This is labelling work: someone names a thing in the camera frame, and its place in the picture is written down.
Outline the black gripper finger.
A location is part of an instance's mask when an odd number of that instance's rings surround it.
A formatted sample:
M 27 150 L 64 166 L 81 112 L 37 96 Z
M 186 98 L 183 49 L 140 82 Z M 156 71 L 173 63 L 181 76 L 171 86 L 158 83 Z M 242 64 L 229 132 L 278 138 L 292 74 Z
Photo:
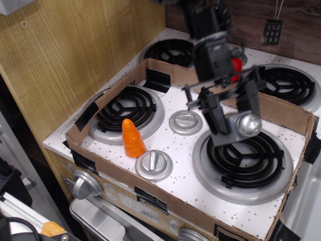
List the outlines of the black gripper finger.
M 239 111 L 250 111 L 260 116 L 258 88 L 254 81 L 246 81 L 237 85 L 237 107 Z
M 202 113 L 213 134 L 229 134 L 229 128 L 217 95 L 205 94 L 202 99 Z

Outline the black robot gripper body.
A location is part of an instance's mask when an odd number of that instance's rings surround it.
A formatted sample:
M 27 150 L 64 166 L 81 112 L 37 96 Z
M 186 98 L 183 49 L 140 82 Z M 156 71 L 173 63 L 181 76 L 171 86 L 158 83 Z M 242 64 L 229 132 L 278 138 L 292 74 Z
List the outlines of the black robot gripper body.
M 202 109 L 202 99 L 206 93 L 217 95 L 220 102 L 232 98 L 237 100 L 239 83 L 254 81 L 258 90 L 264 83 L 260 77 L 259 66 L 254 65 L 240 72 L 234 71 L 226 32 L 217 32 L 198 39 L 194 44 L 192 59 L 199 83 L 184 87 L 188 109 Z M 240 75 L 237 82 L 231 81 L 234 75 Z

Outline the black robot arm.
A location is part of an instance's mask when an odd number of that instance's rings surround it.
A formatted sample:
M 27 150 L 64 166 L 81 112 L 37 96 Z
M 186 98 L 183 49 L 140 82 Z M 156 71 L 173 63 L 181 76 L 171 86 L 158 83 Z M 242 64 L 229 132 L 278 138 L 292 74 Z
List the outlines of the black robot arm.
M 199 108 L 213 134 L 240 135 L 248 138 L 261 131 L 258 90 L 263 84 L 259 67 L 235 70 L 227 36 L 231 14 L 223 1 L 217 6 L 199 1 L 159 1 L 177 5 L 183 12 L 191 38 L 195 39 L 192 60 L 201 92 L 193 100 L 190 87 L 184 86 L 188 108 Z

